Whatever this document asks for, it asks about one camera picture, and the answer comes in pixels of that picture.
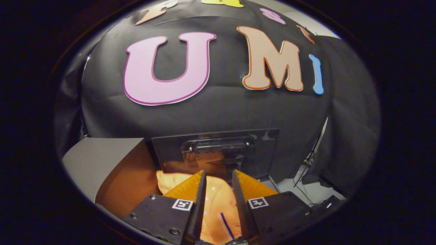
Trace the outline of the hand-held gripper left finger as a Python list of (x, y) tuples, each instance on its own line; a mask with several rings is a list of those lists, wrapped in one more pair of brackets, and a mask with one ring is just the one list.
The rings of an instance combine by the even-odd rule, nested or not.
[(123, 221), (161, 244), (194, 245), (201, 236), (206, 184), (201, 170), (164, 195), (149, 195)]

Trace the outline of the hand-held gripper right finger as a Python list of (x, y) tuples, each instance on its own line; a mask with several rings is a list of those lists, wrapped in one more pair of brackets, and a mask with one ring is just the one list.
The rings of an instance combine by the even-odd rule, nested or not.
[(247, 241), (285, 241), (312, 222), (312, 210), (291, 191), (279, 193), (236, 169), (232, 186)]

